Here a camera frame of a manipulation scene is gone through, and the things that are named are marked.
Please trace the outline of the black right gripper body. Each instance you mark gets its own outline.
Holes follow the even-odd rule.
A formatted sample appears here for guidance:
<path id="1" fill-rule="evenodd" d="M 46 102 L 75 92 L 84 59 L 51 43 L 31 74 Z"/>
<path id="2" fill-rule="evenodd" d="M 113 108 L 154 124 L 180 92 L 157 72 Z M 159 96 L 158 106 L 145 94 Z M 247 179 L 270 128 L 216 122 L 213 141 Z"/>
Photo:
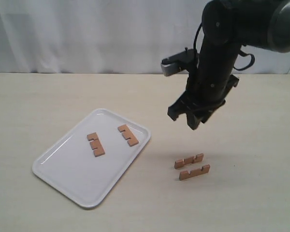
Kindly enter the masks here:
<path id="1" fill-rule="evenodd" d="M 233 87 L 237 87 L 239 78 L 234 75 L 231 75 L 225 89 L 222 92 L 221 98 L 216 102 L 203 103 L 202 101 L 196 100 L 192 94 L 184 91 L 184 93 L 176 100 L 176 102 L 168 108 L 167 115 L 173 120 L 176 121 L 181 114 L 187 114 L 189 112 L 203 112 L 204 116 L 209 109 L 221 103 L 230 90 Z"/>

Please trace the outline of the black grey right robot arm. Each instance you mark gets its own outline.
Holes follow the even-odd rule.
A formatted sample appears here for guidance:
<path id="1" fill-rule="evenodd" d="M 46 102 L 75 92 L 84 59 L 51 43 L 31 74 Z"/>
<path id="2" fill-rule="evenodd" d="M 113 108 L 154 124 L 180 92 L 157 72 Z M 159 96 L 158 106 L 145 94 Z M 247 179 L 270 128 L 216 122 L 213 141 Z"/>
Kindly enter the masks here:
<path id="1" fill-rule="evenodd" d="M 185 91 L 168 108 L 172 120 L 184 114 L 195 130 L 226 102 L 239 79 L 232 74 L 243 46 L 290 52 L 290 0 L 212 0 L 206 4 L 198 31 L 200 49 L 193 47 L 164 58 L 165 76 L 188 72 Z"/>

